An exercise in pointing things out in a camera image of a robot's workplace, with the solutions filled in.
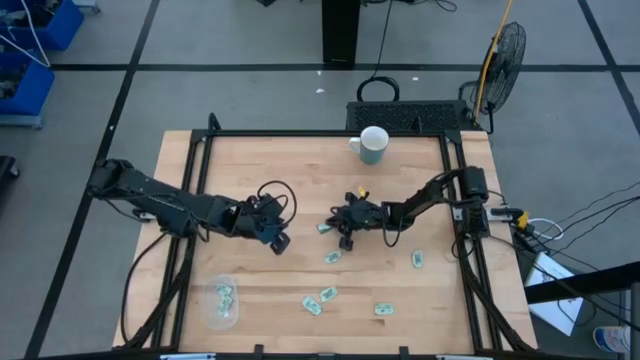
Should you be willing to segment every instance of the white paper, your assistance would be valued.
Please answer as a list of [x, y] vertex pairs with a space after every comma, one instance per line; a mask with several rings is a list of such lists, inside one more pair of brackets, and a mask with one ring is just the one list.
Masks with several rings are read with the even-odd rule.
[[[558, 279], [573, 276], [573, 274], [569, 270], [565, 269], [562, 265], [558, 264], [557, 262], [555, 262], [555, 260], [543, 253], [538, 254], [535, 264], [536, 267], [543, 269], [544, 271], [548, 272]], [[554, 281], [552, 277], [543, 274], [541, 271], [536, 269], [536, 267], [531, 268], [529, 277], [527, 277], [527, 281], [524, 284], [525, 286], [541, 284], [547, 281]], [[529, 310], [534, 315], [548, 322], [551, 326], [560, 330], [565, 335], [571, 336], [575, 320], [578, 317], [578, 313], [580, 313], [582, 301], [582, 298], [576, 298], [560, 301], [550, 301], [540, 304], [531, 304], [529, 305]], [[564, 310], [566, 315], [562, 313], [562, 310], [560, 310], [558, 304], [562, 307], [562, 310]]]

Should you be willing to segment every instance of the white mug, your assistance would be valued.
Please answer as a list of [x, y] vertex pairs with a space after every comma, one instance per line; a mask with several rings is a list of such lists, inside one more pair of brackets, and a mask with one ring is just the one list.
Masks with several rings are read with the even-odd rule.
[[360, 154], [360, 160], [368, 165], [377, 164], [389, 145], [389, 134], [377, 126], [369, 126], [362, 130], [359, 138], [349, 139], [351, 150]]

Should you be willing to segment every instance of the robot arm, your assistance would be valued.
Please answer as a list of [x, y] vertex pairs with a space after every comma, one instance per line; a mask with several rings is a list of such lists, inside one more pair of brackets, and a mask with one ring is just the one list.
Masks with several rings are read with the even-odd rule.
[[227, 237], [256, 239], [276, 255], [289, 245], [283, 232], [284, 208], [269, 194], [237, 201], [220, 195], [193, 195], [154, 180], [126, 160], [98, 164], [87, 192], [99, 200], [126, 200], [154, 215], [162, 231], [178, 237], [197, 234], [198, 226]]
[[[455, 178], [458, 179], [461, 193], [461, 200], [456, 202], [447, 199], [443, 194], [447, 185]], [[415, 195], [402, 203], [382, 202], [378, 206], [367, 201], [368, 197], [369, 193], [361, 197], [347, 193], [345, 200], [348, 205], [331, 208], [333, 216], [325, 223], [335, 227], [342, 234], [340, 248], [347, 251], [353, 249], [353, 231], [404, 231], [413, 225], [418, 215], [442, 203], [463, 210], [463, 217], [466, 219], [464, 225], [468, 230], [483, 232], [488, 228], [483, 204], [488, 200], [489, 193], [484, 171], [478, 167], [469, 166], [442, 173], [429, 180]]]

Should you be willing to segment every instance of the plastic container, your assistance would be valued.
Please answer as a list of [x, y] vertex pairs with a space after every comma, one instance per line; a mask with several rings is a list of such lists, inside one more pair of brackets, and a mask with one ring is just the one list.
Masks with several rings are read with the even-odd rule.
[[53, 72], [27, 57], [4, 57], [0, 54], [0, 67], [3, 69], [19, 69], [25, 64], [27, 70], [20, 80], [15, 96], [0, 99], [0, 114], [40, 114], [53, 84]]
[[[44, 4], [45, 0], [25, 0], [27, 4]], [[24, 10], [20, 0], [0, 0], [0, 9], [11, 11]], [[78, 10], [72, 0], [62, 0], [60, 7], [46, 28], [35, 28], [40, 44], [44, 49], [66, 50], [71, 45], [71, 40], [78, 32], [78, 28], [84, 20], [84, 15]], [[20, 47], [36, 48], [36, 40], [29, 27], [11, 27], [11, 33], [7, 26], [0, 26], [0, 34], [14, 41]], [[5, 46], [11, 46], [0, 40]]]
[[[233, 302], [229, 308], [229, 316], [221, 316], [218, 313], [218, 304], [220, 303], [220, 295], [216, 291], [218, 285], [226, 285], [233, 290], [231, 291], [231, 298]], [[227, 330], [233, 327], [238, 322], [240, 315], [240, 303], [238, 302], [238, 291], [236, 290], [236, 282], [231, 275], [218, 275], [211, 279], [203, 291], [204, 312], [206, 314], [207, 326], [213, 330]]]
[[631, 328], [628, 326], [600, 326], [593, 330], [593, 341], [600, 350], [615, 353], [629, 353], [631, 349]]

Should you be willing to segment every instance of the white cable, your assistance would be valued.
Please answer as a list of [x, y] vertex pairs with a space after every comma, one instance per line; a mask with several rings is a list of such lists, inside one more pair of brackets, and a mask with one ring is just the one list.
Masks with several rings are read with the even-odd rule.
[[29, 8], [27, 7], [27, 4], [24, 2], [24, 0], [20, 0], [22, 2], [22, 6], [24, 6], [24, 10], [27, 14], [27, 19], [29, 19], [29, 27], [31, 28], [31, 33], [33, 33], [33, 37], [36, 39], [36, 44], [38, 44], [38, 49], [40, 49], [40, 53], [42, 54], [42, 57], [44, 58], [44, 61], [46, 63], [43, 63], [42, 61], [40, 61], [39, 59], [35, 58], [33, 55], [29, 54], [29, 52], [23, 48], [21, 48], [20, 46], [16, 45], [13, 41], [7, 39], [6, 37], [0, 35], [0, 39], [6, 41], [9, 45], [15, 47], [16, 49], [20, 50], [21, 52], [23, 52], [25, 55], [27, 55], [28, 57], [30, 57], [33, 61], [37, 62], [38, 64], [44, 66], [44, 67], [51, 67], [51, 63], [49, 62], [49, 59], [47, 58], [47, 55], [44, 53], [44, 50], [42, 50], [42, 45], [40, 45], [40, 40], [38, 40], [38, 36], [36, 35], [36, 30], [33, 26], [33, 20], [31, 20], [31, 13], [29, 12]]
[[549, 235], [545, 235], [541, 232], [538, 231], [534, 231], [533, 233], [538, 236], [541, 237], [543, 239], [547, 239], [547, 240], [560, 240], [562, 239], [562, 237], [564, 236], [564, 229], [562, 229], [562, 227], [560, 227], [560, 225], [558, 225], [557, 223], [549, 220], [549, 219], [545, 219], [545, 218], [535, 218], [535, 219], [529, 219], [529, 221], [527, 221], [527, 223], [531, 224], [533, 222], [543, 222], [543, 223], [547, 223], [549, 225], [553, 225], [556, 227], [556, 229], [558, 229], [560, 236], [556, 235], [556, 236], [549, 236]]

